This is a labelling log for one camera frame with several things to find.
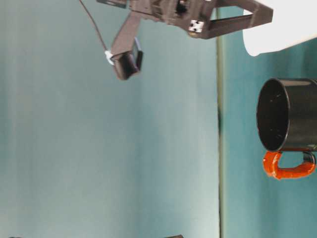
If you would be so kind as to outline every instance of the black cable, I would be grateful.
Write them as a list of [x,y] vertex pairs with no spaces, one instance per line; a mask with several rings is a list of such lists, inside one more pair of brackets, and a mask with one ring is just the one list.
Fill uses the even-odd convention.
[[79,2],[80,2],[80,4],[83,6],[85,12],[86,12],[87,15],[89,16],[89,19],[91,20],[92,24],[94,25],[94,28],[95,28],[96,33],[97,33],[97,35],[98,35],[98,38],[99,38],[99,40],[100,40],[100,42],[101,42],[101,44],[102,44],[102,46],[103,46],[103,48],[104,48],[104,51],[107,51],[107,47],[106,47],[106,45],[105,45],[105,42],[104,42],[104,40],[103,40],[103,37],[102,37],[101,34],[100,34],[100,31],[99,31],[99,29],[98,29],[98,26],[97,26],[97,24],[95,23],[95,20],[93,19],[93,17],[92,17],[91,14],[89,13],[89,11],[88,11],[88,9],[86,8],[86,6],[84,5],[83,1],[82,1],[82,0],[79,0]]

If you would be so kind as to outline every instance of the white surface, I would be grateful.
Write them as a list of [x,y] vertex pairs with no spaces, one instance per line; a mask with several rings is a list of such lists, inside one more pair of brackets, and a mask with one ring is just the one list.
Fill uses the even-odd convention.
[[273,8],[272,23],[246,29],[243,39],[252,56],[276,52],[317,37],[314,0],[258,0]]

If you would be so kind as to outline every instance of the teal wall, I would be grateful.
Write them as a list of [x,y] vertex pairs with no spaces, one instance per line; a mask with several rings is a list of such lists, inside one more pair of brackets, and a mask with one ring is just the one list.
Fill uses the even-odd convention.
[[[222,17],[239,14],[238,9],[221,11]],[[266,176],[256,106],[261,87],[271,77],[316,78],[317,41],[255,58],[247,54],[242,32],[221,42],[222,237],[313,238],[317,174],[281,181]],[[280,166],[301,162],[302,154],[285,153]]]
[[0,2],[0,236],[217,237],[215,41],[144,21],[121,82],[77,1]]
[[140,237],[219,236],[215,40],[144,21]]

